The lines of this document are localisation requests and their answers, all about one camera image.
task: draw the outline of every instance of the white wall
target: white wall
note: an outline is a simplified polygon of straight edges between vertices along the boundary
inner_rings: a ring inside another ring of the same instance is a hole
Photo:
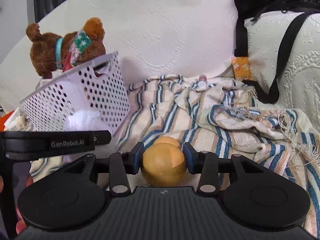
[[[0,63],[34,22],[33,0],[0,0]]]

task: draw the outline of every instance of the finger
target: finger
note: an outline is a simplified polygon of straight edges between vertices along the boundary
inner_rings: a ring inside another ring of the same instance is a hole
[[[3,191],[4,184],[3,184],[3,178],[0,176],[0,193]]]
[[[17,234],[20,234],[26,228],[27,228],[27,226],[23,220],[18,221],[18,223],[16,225]]]
[[[31,184],[33,184],[33,178],[30,175],[28,175],[26,180],[26,187],[29,187]]]

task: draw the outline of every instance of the white sheet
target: white sheet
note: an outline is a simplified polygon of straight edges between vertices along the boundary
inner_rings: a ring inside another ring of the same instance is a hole
[[[233,55],[233,0],[67,0],[40,21],[40,31],[64,35],[90,17],[103,22],[106,51],[119,51],[126,84],[169,73],[215,77]],[[0,66],[0,102],[6,111],[39,82],[30,47],[25,36]]]

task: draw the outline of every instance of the white quilted bedspread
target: white quilted bedspread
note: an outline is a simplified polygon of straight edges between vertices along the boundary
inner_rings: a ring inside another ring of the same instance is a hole
[[[300,13],[268,12],[256,24],[247,20],[252,74],[268,92],[276,73],[279,45],[290,22]],[[303,24],[293,45],[288,65],[278,79],[283,108],[302,109],[320,130],[320,14]]]

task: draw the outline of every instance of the black backpack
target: black backpack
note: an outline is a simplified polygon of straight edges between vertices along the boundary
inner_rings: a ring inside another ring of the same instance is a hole
[[[238,10],[238,21],[236,24],[236,48],[235,57],[248,56],[248,32],[244,27],[244,20],[253,17],[252,22],[259,20],[262,13],[269,11],[304,12],[297,16],[286,30],[279,46],[276,76],[270,87],[269,94],[265,93],[256,81],[244,81],[245,84],[254,86],[258,100],[262,103],[274,104],[279,99],[277,79],[285,69],[290,57],[295,38],[307,17],[314,13],[320,13],[319,0],[235,0]]]

